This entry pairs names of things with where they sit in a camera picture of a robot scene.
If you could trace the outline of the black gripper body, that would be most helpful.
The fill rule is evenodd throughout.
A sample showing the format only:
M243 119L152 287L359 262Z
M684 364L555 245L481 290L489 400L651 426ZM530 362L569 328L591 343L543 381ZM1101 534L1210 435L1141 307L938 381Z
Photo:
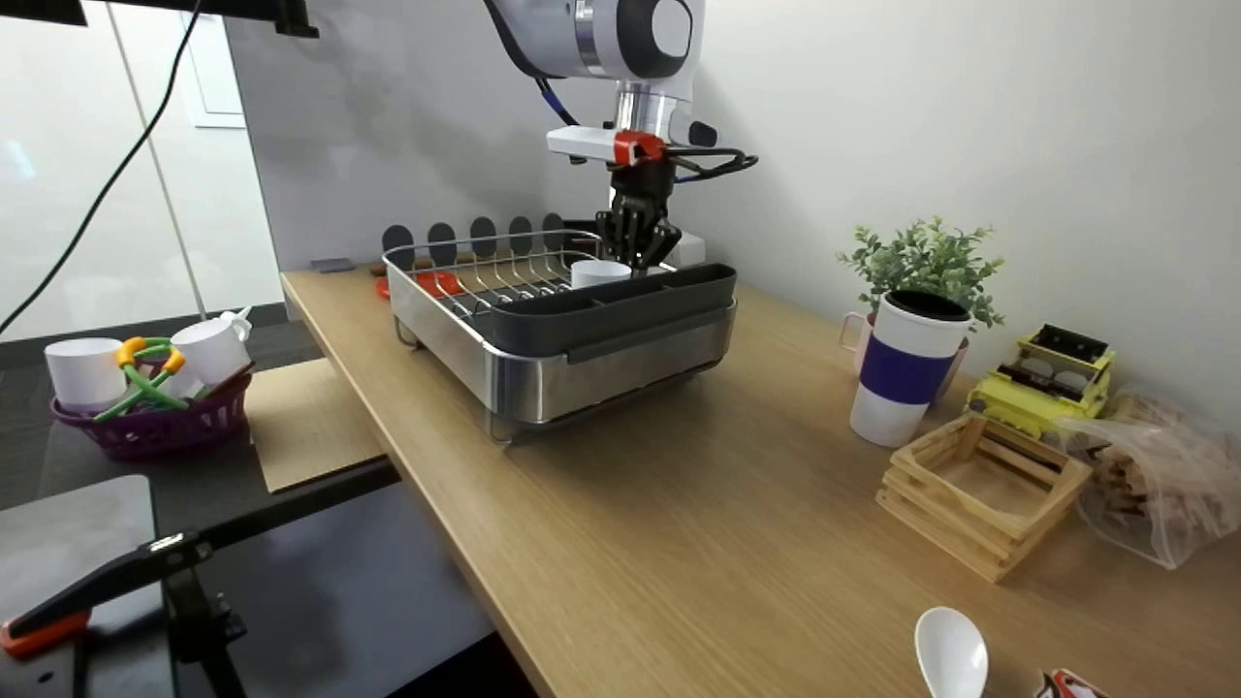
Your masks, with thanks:
M614 203L598 213L604 253L636 271L656 269L678 245L669 200L670 170L665 165L618 170Z

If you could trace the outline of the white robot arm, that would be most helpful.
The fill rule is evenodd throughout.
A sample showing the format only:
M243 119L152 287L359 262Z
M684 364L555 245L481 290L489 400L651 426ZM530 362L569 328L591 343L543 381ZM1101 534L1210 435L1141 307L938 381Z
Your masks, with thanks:
M692 109L701 46L701 0L484 0L507 59L555 104L551 79L594 79L618 88L611 129L568 116L547 148L598 158L614 174L598 213L602 253L647 271L678 245L669 220L674 185L670 126Z

